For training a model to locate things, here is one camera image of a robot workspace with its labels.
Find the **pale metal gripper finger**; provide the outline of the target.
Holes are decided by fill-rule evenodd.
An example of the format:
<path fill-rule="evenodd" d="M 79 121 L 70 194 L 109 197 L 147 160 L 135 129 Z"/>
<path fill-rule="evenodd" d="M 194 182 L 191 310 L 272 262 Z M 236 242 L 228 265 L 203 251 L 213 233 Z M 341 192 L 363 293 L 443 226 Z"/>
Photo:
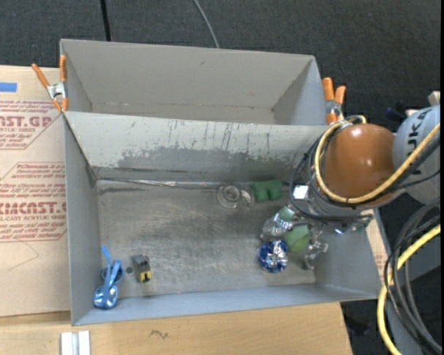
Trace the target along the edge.
<path fill-rule="evenodd" d="M 329 244 L 323 240 L 322 234 L 321 231 L 310 234 L 308 245 L 304 251 L 304 265 L 309 270 L 315 269 L 317 258 L 329 249 Z"/>
<path fill-rule="evenodd" d="M 282 236 L 290 228 L 289 224 L 275 215 L 263 224 L 260 238 L 260 265 L 262 268 L 286 268 L 289 263 L 288 245 Z"/>

